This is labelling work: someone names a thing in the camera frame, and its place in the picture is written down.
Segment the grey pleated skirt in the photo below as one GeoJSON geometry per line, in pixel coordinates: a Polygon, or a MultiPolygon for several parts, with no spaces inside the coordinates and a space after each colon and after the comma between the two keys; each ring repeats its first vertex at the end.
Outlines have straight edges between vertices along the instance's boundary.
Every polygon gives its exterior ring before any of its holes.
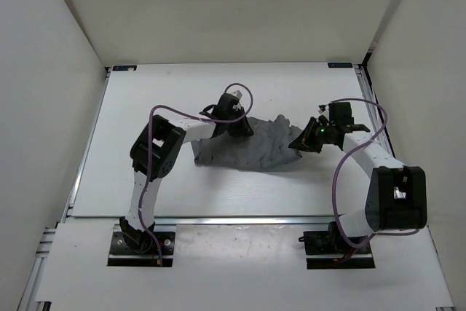
{"type": "Polygon", "coordinates": [[[215,138],[192,141],[194,163],[204,167],[265,172],[302,158],[300,151],[289,147],[302,129],[291,125],[285,116],[280,114],[273,121],[249,117],[248,122],[254,132],[252,136],[233,137],[224,133],[215,138]]]}

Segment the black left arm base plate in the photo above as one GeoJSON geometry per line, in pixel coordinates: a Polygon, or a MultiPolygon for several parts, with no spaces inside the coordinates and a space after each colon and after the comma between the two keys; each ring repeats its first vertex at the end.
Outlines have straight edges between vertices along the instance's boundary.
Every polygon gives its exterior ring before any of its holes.
{"type": "Polygon", "coordinates": [[[109,267],[172,267],[175,250],[175,232],[154,232],[162,258],[151,236],[144,236],[142,246],[134,243],[120,229],[114,229],[108,250],[109,267]]]}

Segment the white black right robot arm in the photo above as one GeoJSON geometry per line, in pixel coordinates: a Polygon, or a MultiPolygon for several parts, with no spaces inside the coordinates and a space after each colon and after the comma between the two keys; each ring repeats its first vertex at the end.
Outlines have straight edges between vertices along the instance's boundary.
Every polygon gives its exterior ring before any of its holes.
{"type": "Polygon", "coordinates": [[[427,224],[426,175],[419,166],[397,160],[379,143],[381,127],[371,132],[357,124],[352,115],[353,98],[340,98],[320,106],[320,115],[311,117],[289,148],[319,153],[325,145],[339,147],[344,156],[339,161],[331,184],[333,225],[327,244],[342,253],[349,247],[361,248],[375,236],[414,235],[427,224]],[[363,208],[339,214],[337,181],[344,163],[353,158],[370,183],[363,208]]]}

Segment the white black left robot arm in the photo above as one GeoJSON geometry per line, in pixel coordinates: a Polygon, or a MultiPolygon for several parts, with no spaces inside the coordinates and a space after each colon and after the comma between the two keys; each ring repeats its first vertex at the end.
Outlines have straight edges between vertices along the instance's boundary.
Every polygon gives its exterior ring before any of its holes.
{"type": "Polygon", "coordinates": [[[172,121],[151,112],[148,124],[130,150],[133,194],[127,214],[119,219],[124,241],[130,249],[148,253],[156,247],[158,254],[162,254],[161,243],[153,232],[154,206],[162,179],[174,168],[184,144],[224,133],[239,137],[253,135],[241,97],[239,90],[224,92],[216,104],[204,108],[198,115],[183,114],[172,121]]]}

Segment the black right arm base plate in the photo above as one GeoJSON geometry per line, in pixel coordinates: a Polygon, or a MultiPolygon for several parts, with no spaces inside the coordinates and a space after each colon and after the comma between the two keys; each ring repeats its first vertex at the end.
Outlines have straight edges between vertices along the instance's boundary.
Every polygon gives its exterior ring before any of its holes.
{"type": "Polygon", "coordinates": [[[308,270],[376,267],[369,243],[355,250],[337,233],[328,231],[304,231],[298,241],[304,244],[308,270]]]}

